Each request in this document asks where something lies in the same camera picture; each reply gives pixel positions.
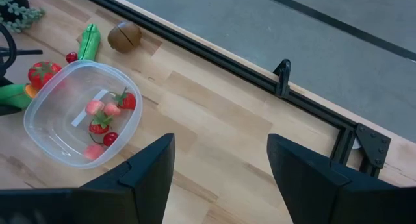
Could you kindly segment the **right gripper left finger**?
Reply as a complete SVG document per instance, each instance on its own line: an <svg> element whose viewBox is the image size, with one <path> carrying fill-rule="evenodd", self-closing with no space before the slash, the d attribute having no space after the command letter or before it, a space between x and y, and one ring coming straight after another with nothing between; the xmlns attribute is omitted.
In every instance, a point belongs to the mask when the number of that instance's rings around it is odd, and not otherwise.
<svg viewBox="0 0 416 224"><path fill-rule="evenodd" d="M168 133L79 188L1 190L1 222L162 223L175 154Z"/></svg>

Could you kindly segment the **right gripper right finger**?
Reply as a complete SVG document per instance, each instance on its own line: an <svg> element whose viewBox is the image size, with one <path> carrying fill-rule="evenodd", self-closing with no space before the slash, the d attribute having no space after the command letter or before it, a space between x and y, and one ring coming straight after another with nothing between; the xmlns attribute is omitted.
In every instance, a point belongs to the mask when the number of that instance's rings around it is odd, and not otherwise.
<svg viewBox="0 0 416 224"><path fill-rule="evenodd" d="M269 134L274 180L294 223L415 224L415 188L388 184Z"/></svg>

